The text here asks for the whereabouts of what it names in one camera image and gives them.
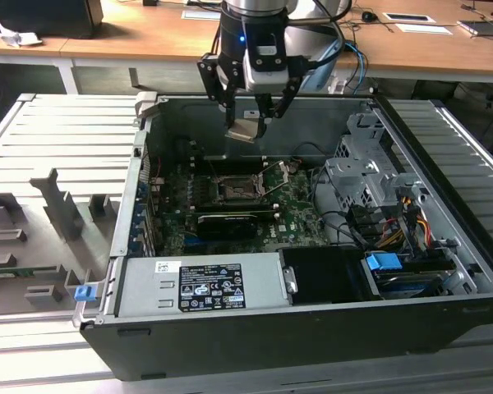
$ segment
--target power supply label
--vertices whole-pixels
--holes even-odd
[[[180,267],[179,309],[182,312],[246,306],[241,264]]]

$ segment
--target computer mouse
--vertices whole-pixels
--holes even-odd
[[[371,23],[378,20],[378,16],[374,12],[364,11],[362,13],[362,21]]]

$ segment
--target circuit board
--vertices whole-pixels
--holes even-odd
[[[275,252],[283,247],[329,244],[323,223],[309,201],[310,179],[306,170],[293,168],[288,174],[288,183],[283,186],[280,186],[282,173],[278,166],[264,174],[267,190],[280,186],[263,198],[279,206],[278,214],[273,220],[259,222],[254,238],[239,241],[207,242],[197,237],[193,227],[195,214],[187,202],[190,179],[194,176],[185,165],[177,165],[164,177],[167,192],[156,218],[161,256]]]

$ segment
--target floor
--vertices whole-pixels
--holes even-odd
[[[130,85],[126,69],[82,67],[79,79],[84,94],[136,94],[138,89]],[[160,69],[139,70],[143,89],[163,93],[202,92],[199,74],[190,71],[161,71]],[[369,86],[387,97],[410,99],[415,87],[414,80],[366,79],[361,92]],[[64,94],[64,86],[58,70],[52,66],[0,65],[0,120],[20,93]],[[449,110],[477,138],[484,135],[493,119],[493,85],[460,84],[456,89],[449,83],[429,83],[417,87],[417,97],[422,99],[444,99]],[[485,146],[493,141],[493,123],[482,139]]]

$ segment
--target motherboard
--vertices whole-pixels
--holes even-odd
[[[180,163],[164,174],[155,226],[158,255],[275,252],[328,245],[298,163]]]

